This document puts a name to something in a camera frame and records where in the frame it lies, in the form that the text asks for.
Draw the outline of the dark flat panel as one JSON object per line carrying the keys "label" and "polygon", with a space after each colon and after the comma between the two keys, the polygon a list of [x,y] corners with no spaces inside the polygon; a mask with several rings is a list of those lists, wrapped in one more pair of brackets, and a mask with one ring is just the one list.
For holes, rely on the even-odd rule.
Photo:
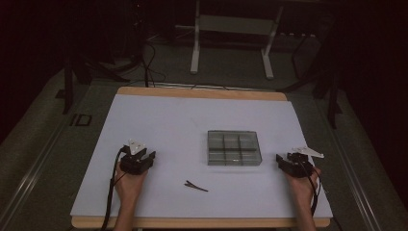
{"label": "dark flat panel", "polygon": [[303,37],[292,54],[292,63],[295,76],[303,79],[312,66],[321,47],[319,40],[314,37]]}

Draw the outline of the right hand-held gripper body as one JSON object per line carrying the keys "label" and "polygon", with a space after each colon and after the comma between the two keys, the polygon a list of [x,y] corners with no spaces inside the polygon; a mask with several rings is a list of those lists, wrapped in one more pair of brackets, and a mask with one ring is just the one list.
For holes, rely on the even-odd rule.
{"label": "right hand-held gripper body", "polygon": [[294,148],[293,153],[298,153],[297,159],[288,160],[286,156],[286,158],[284,158],[286,163],[284,165],[278,164],[278,167],[295,178],[309,177],[312,175],[314,166],[309,162],[309,157],[324,157],[322,153],[308,146]]}

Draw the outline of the white metal stand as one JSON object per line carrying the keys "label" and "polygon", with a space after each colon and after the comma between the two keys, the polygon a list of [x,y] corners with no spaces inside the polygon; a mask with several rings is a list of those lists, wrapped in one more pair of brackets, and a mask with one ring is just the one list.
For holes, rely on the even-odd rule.
{"label": "white metal stand", "polygon": [[191,9],[193,24],[193,45],[191,54],[190,74],[197,74],[200,62],[200,34],[201,32],[219,32],[237,35],[266,36],[266,44],[261,48],[261,60],[268,80],[275,75],[270,60],[270,51],[276,38],[278,27],[283,15],[284,6],[277,4],[272,19],[237,17],[202,13],[200,5],[203,0],[192,0]]}

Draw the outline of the dark hair clip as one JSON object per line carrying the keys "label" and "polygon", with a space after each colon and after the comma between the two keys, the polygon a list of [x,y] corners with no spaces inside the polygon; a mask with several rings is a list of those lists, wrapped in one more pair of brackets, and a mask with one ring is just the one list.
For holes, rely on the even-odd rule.
{"label": "dark hair clip", "polygon": [[200,188],[200,187],[198,187],[198,186],[195,186],[195,184],[193,184],[192,182],[190,182],[190,181],[188,181],[188,180],[186,180],[186,183],[185,183],[184,185],[185,185],[186,187],[190,187],[190,188],[192,188],[192,189],[196,189],[196,190],[203,191],[203,192],[208,192],[208,190],[203,189],[203,188]]}

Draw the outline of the black stand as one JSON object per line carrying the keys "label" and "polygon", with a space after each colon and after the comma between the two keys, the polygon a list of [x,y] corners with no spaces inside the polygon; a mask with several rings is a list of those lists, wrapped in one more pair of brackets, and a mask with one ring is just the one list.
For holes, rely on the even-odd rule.
{"label": "black stand", "polygon": [[335,64],[335,56],[331,47],[335,24],[336,16],[332,13],[325,14],[320,18],[317,35],[319,49],[313,61],[302,73],[299,81],[277,89],[278,92],[292,92],[315,82],[316,85],[312,90],[315,99],[322,99],[326,93],[329,93],[327,119],[333,129],[337,128],[336,114],[341,112],[337,104],[340,70]]}
{"label": "black stand", "polygon": [[127,82],[127,79],[124,79],[116,75],[112,70],[109,70],[107,67],[103,66],[101,63],[93,60],[92,58],[86,56],[83,53],[65,49],[64,50],[64,88],[59,90],[57,96],[64,100],[64,110],[63,114],[66,115],[70,108],[73,105],[73,83],[74,78],[77,78],[77,81],[80,84],[88,85],[92,77],[89,73],[88,65],[100,71],[103,75],[108,78],[113,79],[117,82]]}

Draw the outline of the black floor bracket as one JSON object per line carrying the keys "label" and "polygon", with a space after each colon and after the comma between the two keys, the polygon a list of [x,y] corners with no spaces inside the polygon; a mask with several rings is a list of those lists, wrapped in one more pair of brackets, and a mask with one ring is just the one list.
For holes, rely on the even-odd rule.
{"label": "black floor bracket", "polygon": [[92,115],[74,114],[70,120],[70,126],[90,126]]}

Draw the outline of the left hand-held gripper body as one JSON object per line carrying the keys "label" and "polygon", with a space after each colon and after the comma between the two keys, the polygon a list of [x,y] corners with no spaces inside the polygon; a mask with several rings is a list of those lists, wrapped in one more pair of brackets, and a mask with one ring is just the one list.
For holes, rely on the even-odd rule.
{"label": "left hand-held gripper body", "polygon": [[120,159],[120,168],[132,175],[141,175],[153,166],[154,160],[145,160],[149,154],[139,157],[138,153],[146,148],[144,143],[128,140],[128,144],[124,145],[122,151],[125,155]]}

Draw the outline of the person's right hand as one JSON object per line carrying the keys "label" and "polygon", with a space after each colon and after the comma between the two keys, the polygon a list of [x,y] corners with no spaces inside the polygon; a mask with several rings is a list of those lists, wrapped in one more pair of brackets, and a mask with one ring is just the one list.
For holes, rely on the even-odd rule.
{"label": "person's right hand", "polygon": [[317,181],[320,174],[321,170],[317,167],[314,168],[309,178],[295,178],[289,174],[285,174],[296,207],[302,206],[304,208],[311,208],[312,198],[316,192]]}

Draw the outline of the clear plastic compartment box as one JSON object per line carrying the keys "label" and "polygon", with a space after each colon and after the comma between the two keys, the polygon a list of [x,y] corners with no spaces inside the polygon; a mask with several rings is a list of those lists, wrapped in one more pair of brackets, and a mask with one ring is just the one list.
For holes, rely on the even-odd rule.
{"label": "clear plastic compartment box", "polygon": [[211,130],[207,146],[209,166],[256,167],[263,161],[254,131]]}

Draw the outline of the person's left hand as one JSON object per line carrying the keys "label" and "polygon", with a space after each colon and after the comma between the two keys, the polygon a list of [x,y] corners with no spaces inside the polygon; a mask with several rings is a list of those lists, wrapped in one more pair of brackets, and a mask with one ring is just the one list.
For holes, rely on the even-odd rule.
{"label": "person's left hand", "polygon": [[132,175],[124,172],[120,165],[116,166],[115,190],[122,206],[137,204],[146,176],[147,171],[141,175]]}

